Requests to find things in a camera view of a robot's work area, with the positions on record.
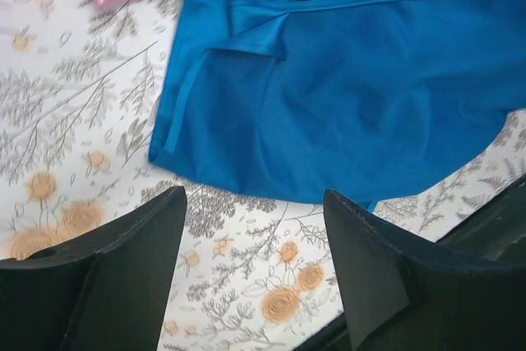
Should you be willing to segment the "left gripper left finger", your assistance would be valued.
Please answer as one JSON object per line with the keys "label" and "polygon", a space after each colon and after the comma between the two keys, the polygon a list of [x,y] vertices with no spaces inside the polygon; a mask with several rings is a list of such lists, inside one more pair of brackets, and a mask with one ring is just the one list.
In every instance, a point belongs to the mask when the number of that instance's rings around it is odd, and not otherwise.
{"label": "left gripper left finger", "polygon": [[154,350],[187,212],[183,187],[1,263],[4,350]]}

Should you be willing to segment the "blue satin napkin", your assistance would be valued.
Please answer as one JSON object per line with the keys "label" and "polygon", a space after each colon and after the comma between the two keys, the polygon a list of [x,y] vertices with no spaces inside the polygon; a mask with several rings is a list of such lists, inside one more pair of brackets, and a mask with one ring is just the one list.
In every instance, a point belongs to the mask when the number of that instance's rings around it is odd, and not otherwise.
{"label": "blue satin napkin", "polygon": [[525,105],[525,0],[185,0],[150,162],[248,196],[416,195]]}

